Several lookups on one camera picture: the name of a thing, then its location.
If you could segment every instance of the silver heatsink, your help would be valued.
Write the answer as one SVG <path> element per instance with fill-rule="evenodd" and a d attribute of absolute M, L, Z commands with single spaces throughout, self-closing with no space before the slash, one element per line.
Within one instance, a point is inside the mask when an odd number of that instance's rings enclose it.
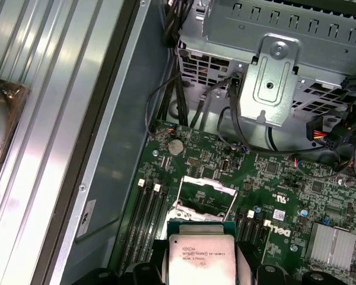
<path fill-rule="evenodd" d="M 356 235 L 315 223 L 311 230 L 306 258 L 349 270 L 355 249 Z"/>

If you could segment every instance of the chip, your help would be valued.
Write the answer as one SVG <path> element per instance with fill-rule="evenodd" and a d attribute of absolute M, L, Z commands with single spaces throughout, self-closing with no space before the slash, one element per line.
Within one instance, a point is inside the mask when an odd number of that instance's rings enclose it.
<path fill-rule="evenodd" d="M 266 172 L 271 174 L 276 174 L 278 165 L 275 162 L 269 162 L 268 166 L 266 167 Z"/>
<path fill-rule="evenodd" d="M 311 188 L 311 191 L 317 192 L 317 193 L 322 193 L 322 189 L 323 189 L 323 183 L 320 183 L 317 181 L 313 182 L 313 187 Z"/>

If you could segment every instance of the packaging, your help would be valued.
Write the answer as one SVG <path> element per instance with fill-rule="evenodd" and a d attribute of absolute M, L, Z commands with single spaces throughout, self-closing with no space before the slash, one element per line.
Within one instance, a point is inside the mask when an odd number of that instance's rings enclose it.
<path fill-rule="evenodd" d="M 9 147 L 11 145 L 18 121 L 24 110 L 29 89 L 25 86 L 11 83 L 0 79 L 0 90 L 8 106 L 7 134 L 0 147 L 0 171 L 4 165 Z"/>

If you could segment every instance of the wire bundle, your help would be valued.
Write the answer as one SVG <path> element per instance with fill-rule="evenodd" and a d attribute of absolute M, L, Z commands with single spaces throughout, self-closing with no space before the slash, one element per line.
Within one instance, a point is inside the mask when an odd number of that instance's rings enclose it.
<path fill-rule="evenodd" d="M 324 138 L 324 137 L 326 137 L 326 136 L 327 136 L 327 133 L 326 133 L 326 132 L 314 131 L 314 139 L 315 139 L 315 140 Z"/>
<path fill-rule="evenodd" d="M 166 24 L 163 34 L 164 44 L 170 48 L 175 48 L 182 24 L 189 15 L 194 0 L 174 0 L 166 16 Z"/>

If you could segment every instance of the sticker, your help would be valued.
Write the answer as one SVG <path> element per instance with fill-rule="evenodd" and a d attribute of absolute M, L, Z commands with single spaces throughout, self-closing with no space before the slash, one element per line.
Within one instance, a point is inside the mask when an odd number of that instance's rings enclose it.
<path fill-rule="evenodd" d="M 79 226 L 77 238 L 87 233 L 88 225 L 90 224 L 91 216 L 93 215 L 96 199 L 87 202 L 85 206 L 83 218 Z"/>
<path fill-rule="evenodd" d="M 279 221 L 284 221 L 285 220 L 285 211 L 274 209 L 273 219 L 279 220 Z"/>

